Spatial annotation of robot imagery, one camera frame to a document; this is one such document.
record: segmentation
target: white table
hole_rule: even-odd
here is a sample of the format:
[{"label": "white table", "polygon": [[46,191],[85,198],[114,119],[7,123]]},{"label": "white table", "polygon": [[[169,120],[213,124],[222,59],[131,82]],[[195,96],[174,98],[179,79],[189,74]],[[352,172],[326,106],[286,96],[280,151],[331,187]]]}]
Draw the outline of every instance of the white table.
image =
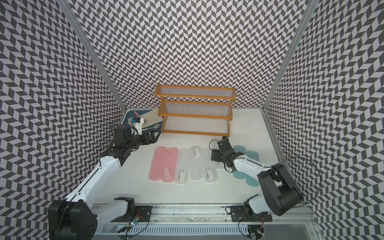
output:
[{"label": "white table", "polygon": [[[189,181],[184,185],[161,180],[149,180],[154,150],[158,146],[189,148],[208,147],[213,136],[162,133],[155,144],[141,146],[132,152],[124,165],[109,179],[96,203],[109,203],[116,197],[133,197],[136,204],[242,204],[249,197],[261,194],[261,188],[251,187],[245,179],[235,179],[224,169],[217,170],[215,183],[204,179]],[[259,153],[260,162],[278,162],[260,109],[233,109],[231,121],[232,147],[242,145],[247,151]]]}]

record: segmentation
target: black cable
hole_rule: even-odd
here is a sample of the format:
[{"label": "black cable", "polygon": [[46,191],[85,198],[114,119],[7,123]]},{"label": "black cable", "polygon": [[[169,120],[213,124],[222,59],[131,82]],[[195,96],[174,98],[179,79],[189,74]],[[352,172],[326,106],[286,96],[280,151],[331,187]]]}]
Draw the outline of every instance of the black cable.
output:
[{"label": "black cable", "polygon": [[229,172],[229,173],[233,173],[233,172],[235,171],[235,170],[233,170],[233,169],[232,169],[232,172],[228,171],[228,170],[227,170],[227,167],[225,166],[225,164],[224,164],[224,169],[225,169],[227,172]]},{"label": "black cable", "polygon": [[240,232],[243,236],[245,236],[246,238],[251,239],[250,237],[244,235],[243,232],[240,230],[240,223],[241,223],[242,221],[244,221],[244,220],[248,220],[248,219],[246,219],[246,218],[241,219],[241,220],[239,221],[239,224],[237,224],[237,228],[239,229],[239,232]]},{"label": "black cable", "polygon": [[307,201],[307,202],[304,202],[303,204],[301,204],[301,205],[299,205],[299,206],[295,206],[295,207],[293,207],[293,208],[302,207],[302,206],[304,206],[304,205],[307,205],[307,204],[312,203],[312,201],[319,195],[319,193],[320,193],[320,189],[321,189],[321,185],[323,184],[323,178],[322,178],[321,175],[320,175],[320,171],[319,171],[319,169],[317,168],[316,164],[314,164],[313,161],[309,160],[308,158],[305,158],[305,157],[293,157],[293,158],[291,158],[291,159],[287,159],[287,160],[285,160],[285,161],[283,161],[283,162],[291,161],[291,160],[293,160],[293,159],[295,159],[295,158],[300,158],[301,160],[307,160],[308,162],[310,162],[310,163],[315,167],[317,173],[319,174],[319,177],[320,177],[320,183],[319,183],[319,188],[317,189],[317,192],[316,192],[315,196],[314,196],[311,200],[309,200],[309,201]]},{"label": "black cable", "polygon": [[128,231],[129,231],[131,228],[132,228],[132,227],[129,227],[129,228],[127,228],[127,230],[125,231],[126,239],[128,239]]},{"label": "black cable", "polygon": [[[262,216],[258,217],[257,219],[262,219],[267,213],[268,213],[268,212],[264,212],[264,214],[263,214]],[[244,235],[244,234],[240,231],[240,222],[243,221],[243,220],[257,221],[257,219],[249,219],[247,216],[245,216],[245,217],[246,217],[246,218],[241,219],[241,220],[239,221],[239,224],[237,225],[237,228],[239,229],[239,232],[240,232],[243,236],[245,236],[245,237],[247,237],[247,238],[249,238],[249,239],[252,239],[252,238],[251,238],[251,236],[252,236],[251,233],[249,234],[249,237],[248,237],[248,236]]]},{"label": "black cable", "polygon": [[68,206],[69,206],[69,204],[67,203],[67,206],[65,206],[63,214],[61,215],[61,219],[60,219],[60,223],[59,223],[59,235],[58,235],[59,240],[60,240],[60,232],[61,232],[61,229],[60,229],[61,228],[61,222],[63,221],[64,213],[65,213],[65,210],[67,210]]},{"label": "black cable", "polygon": [[151,218],[151,216],[148,217],[148,223],[147,223],[147,225],[145,226],[145,228],[144,228],[143,230],[141,230],[139,233],[136,233],[135,235],[133,235],[131,238],[133,238],[134,236],[137,236],[137,235],[141,234],[144,230],[147,229],[147,226],[149,225],[149,219],[150,219],[150,218]]},{"label": "black cable", "polygon": [[133,128],[133,130],[135,130],[135,132],[136,132],[136,135],[138,135],[138,134],[139,134],[139,131],[136,129],[136,127],[135,127],[135,126],[133,126],[133,125],[131,125],[131,127]]},{"label": "black cable", "polygon": [[209,142],[209,149],[211,149],[211,151],[212,151],[212,148],[211,148],[211,142],[213,142],[213,141],[218,141],[217,139],[212,139],[210,142]]}]

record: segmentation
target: cable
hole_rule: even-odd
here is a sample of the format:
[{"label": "cable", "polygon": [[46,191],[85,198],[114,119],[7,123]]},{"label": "cable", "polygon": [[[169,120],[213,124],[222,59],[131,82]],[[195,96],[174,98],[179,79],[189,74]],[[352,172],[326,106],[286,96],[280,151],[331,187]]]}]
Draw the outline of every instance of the cable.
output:
[{"label": "cable", "polygon": [[145,228],[144,228],[143,230],[141,230],[139,233],[136,233],[135,235],[133,235],[131,238],[133,238],[133,237],[135,237],[135,236],[141,234],[144,230],[147,229],[147,226],[149,225],[149,219],[150,219],[150,218],[151,218],[151,216],[148,217],[148,223],[147,223],[147,225],[145,226]]},{"label": "cable", "polygon": [[241,219],[241,220],[239,221],[239,224],[237,224],[237,228],[239,229],[239,232],[240,232],[243,236],[245,236],[246,238],[251,239],[250,237],[244,235],[242,231],[240,231],[240,223],[241,223],[243,220],[248,220],[248,219],[246,219],[246,218]]},{"label": "cable", "polygon": [[136,135],[138,135],[139,134],[139,131],[136,129],[136,127],[135,126],[133,126],[133,125],[131,125],[131,127],[133,128],[133,130],[135,130],[135,132],[136,132]]},{"label": "cable", "polygon": [[[268,212],[264,212],[264,214],[263,214],[262,216],[260,216],[260,217],[257,218],[257,219],[261,218],[261,219],[263,220],[263,223],[262,223],[262,226],[260,227],[260,229],[262,229],[262,228],[264,227],[264,215],[267,214],[267,213],[268,213]],[[237,228],[239,229],[239,232],[240,232],[243,236],[245,236],[246,238],[252,239],[253,237],[252,237],[252,234],[251,234],[251,233],[249,234],[249,237],[248,237],[248,236],[244,235],[244,234],[240,231],[240,222],[242,222],[243,220],[257,221],[257,219],[249,219],[247,216],[245,216],[245,217],[246,217],[246,218],[241,219],[241,220],[239,221],[239,224],[237,225]]]},{"label": "cable", "polygon": [[67,206],[65,206],[63,214],[61,215],[61,219],[60,219],[60,223],[59,223],[59,235],[58,235],[59,240],[60,240],[60,232],[61,232],[61,229],[60,229],[61,228],[61,222],[63,221],[64,213],[65,213],[65,210],[67,210],[68,206],[69,206],[69,203],[67,203]]},{"label": "cable", "polygon": [[233,173],[233,172],[235,171],[235,170],[233,170],[233,169],[232,169],[232,172],[228,171],[228,170],[227,170],[227,167],[225,166],[225,164],[224,164],[224,169],[225,169],[227,172],[229,172],[229,173]]},{"label": "cable", "polygon": [[211,142],[213,142],[213,141],[218,141],[217,139],[212,139],[210,142],[209,142],[209,149],[211,149],[211,151],[212,151],[212,148],[211,148]]},{"label": "cable", "polygon": [[320,193],[320,189],[321,189],[321,185],[323,184],[323,178],[322,178],[321,175],[320,175],[320,171],[319,171],[319,169],[317,168],[316,164],[314,164],[311,160],[309,160],[309,159],[307,159],[307,158],[305,158],[305,157],[293,157],[293,158],[291,158],[291,159],[287,159],[287,160],[285,160],[285,161],[283,161],[283,162],[291,161],[291,160],[293,160],[293,159],[295,159],[295,158],[300,158],[301,160],[307,160],[308,162],[310,162],[310,163],[315,167],[317,173],[319,174],[319,177],[320,177],[320,183],[319,183],[319,189],[317,190],[315,196],[314,196],[311,200],[309,200],[309,201],[307,201],[307,202],[304,202],[303,204],[301,204],[301,205],[299,205],[299,206],[295,206],[295,207],[293,207],[293,208],[302,207],[302,206],[304,206],[304,205],[307,205],[307,204],[312,203],[312,201],[319,195],[319,193]]}]

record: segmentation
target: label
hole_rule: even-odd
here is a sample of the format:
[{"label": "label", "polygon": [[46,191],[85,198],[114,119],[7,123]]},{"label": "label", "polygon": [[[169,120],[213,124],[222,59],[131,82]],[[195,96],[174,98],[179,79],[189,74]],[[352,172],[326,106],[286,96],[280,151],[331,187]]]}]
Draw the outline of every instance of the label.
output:
[{"label": "label", "polygon": [[207,175],[207,180],[211,180],[215,178],[214,171],[211,168],[206,168],[205,174]]},{"label": "label", "polygon": [[178,182],[185,182],[185,171],[179,170],[179,176],[177,178]]},{"label": "label", "polygon": [[193,154],[195,155],[195,157],[200,157],[201,156],[200,148],[199,147],[193,147],[192,150],[193,150]]},{"label": "label", "polygon": [[164,168],[164,179],[170,179],[170,169]]}]

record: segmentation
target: wooden rack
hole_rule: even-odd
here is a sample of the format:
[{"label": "wooden rack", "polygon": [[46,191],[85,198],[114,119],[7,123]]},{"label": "wooden rack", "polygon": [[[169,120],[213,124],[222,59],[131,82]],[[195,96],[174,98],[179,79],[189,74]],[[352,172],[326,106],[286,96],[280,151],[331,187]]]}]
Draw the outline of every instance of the wooden rack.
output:
[{"label": "wooden rack", "polygon": [[[235,88],[215,88],[215,87],[197,87],[197,86],[171,86],[158,85],[155,90],[155,96],[160,97],[161,103],[159,116],[163,117],[161,132],[198,134],[212,136],[230,135],[230,120],[233,118],[232,103],[236,99]],[[189,101],[169,101],[165,97],[176,98],[204,98],[204,99],[223,99],[228,103],[203,103]],[[207,132],[207,131],[183,131],[169,130],[166,127],[168,118],[204,118],[204,119],[222,119],[226,121],[226,132]]]}]

